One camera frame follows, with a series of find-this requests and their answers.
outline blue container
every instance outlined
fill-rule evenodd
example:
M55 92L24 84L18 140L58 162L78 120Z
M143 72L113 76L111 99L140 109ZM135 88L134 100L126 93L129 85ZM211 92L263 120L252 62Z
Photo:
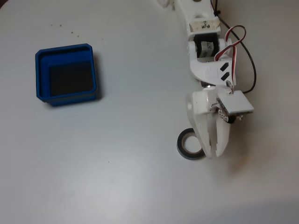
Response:
M52 106L95 100L93 48L79 44L38 51L36 96Z

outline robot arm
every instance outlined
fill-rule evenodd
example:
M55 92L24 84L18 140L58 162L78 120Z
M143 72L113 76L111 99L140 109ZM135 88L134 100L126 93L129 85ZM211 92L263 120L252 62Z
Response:
M191 93L186 98L187 115L195 135L208 158L212 157L207 115L218 112L217 150L221 156L228 140L230 125L243 119L254 108L241 91L234 91L235 46L231 40L219 39L220 21L214 15L210 0L158 0L163 7L174 4L185 32L191 74L205 87L202 91ZM230 50L234 49L231 58Z

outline label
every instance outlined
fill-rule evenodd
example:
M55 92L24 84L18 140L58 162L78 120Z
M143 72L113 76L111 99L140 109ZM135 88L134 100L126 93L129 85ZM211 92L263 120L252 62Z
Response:
M201 42L201 53L200 53L200 58L202 57L212 57L214 51L214 43L213 42L206 42L202 41Z
M200 31L212 31L217 30L220 26L219 19L210 20L210 21L192 21L190 22L190 31L200 32Z

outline black cable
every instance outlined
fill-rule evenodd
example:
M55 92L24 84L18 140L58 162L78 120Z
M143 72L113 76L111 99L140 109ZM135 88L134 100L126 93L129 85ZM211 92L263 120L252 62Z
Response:
M218 16L219 20L223 23L224 26L226 26L228 29L230 29L230 26L219 16L219 14L221 13L221 11L217 11L217 5L218 5L218 0L216 0L216 3L215 3L215 16ZM238 35L234 32L234 31L231 31L231 33L237 38L237 40L240 40L240 38L238 37ZM243 92L244 94L246 93L249 93L251 91L253 91L254 87L256 86L256 66L254 65L254 62L253 62L253 59L251 57L251 54L249 53L247 47L243 44L243 42L240 42L240 44L243 46L243 48L245 49L250 61L251 61L251 64L252 64L252 68L253 68L253 72L254 72L254 81L253 81L253 85L251 87L250 90L247 90L245 92Z

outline electronic component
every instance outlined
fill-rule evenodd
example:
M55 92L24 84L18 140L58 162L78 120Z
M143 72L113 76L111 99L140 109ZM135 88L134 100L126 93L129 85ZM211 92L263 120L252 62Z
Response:
M221 92L217 101L220 105L219 116L229 124L233 124L236 119L243 119L244 114L252 113L254 110L241 91Z
M197 49L197 58L214 57L219 51L217 33L197 34L194 37Z

